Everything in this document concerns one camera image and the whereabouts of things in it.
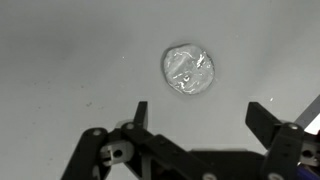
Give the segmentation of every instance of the metal screw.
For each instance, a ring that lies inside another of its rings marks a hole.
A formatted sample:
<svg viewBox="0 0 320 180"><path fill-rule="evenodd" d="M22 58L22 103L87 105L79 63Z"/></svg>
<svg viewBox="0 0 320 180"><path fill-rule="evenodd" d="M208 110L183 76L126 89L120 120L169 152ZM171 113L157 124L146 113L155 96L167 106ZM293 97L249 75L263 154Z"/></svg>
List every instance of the metal screw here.
<svg viewBox="0 0 320 180"><path fill-rule="evenodd" d="M134 128L133 124L130 123L130 124L127 125L127 129L133 129L133 128Z"/></svg>
<svg viewBox="0 0 320 180"><path fill-rule="evenodd" d="M270 173L268 175L269 180L284 180L283 177L280 174L277 173Z"/></svg>
<svg viewBox="0 0 320 180"><path fill-rule="evenodd" d="M202 176L202 180L217 180L217 177L214 174L211 173L205 173Z"/></svg>
<svg viewBox="0 0 320 180"><path fill-rule="evenodd" d="M101 131L99 129L96 129L93 131L93 135L99 136L101 134Z"/></svg>
<svg viewBox="0 0 320 180"><path fill-rule="evenodd" d="M293 130L297 130L298 129L298 126L295 125L295 124L289 124L289 127Z"/></svg>

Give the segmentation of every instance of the white background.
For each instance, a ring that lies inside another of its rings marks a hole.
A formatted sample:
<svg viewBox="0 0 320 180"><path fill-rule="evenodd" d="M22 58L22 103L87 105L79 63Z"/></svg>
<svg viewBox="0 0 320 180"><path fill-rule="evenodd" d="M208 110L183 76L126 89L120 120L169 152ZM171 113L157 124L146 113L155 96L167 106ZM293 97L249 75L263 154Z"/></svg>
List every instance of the white background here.
<svg viewBox="0 0 320 180"><path fill-rule="evenodd" d="M81 133L150 104L150 131L192 148L263 153L249 101L294 121L320 92L318 0L1 0L1 179L60 179ZM170 88L161 56L191 42L216 80ZM135 179L116 166L108 179Z"/></svg>

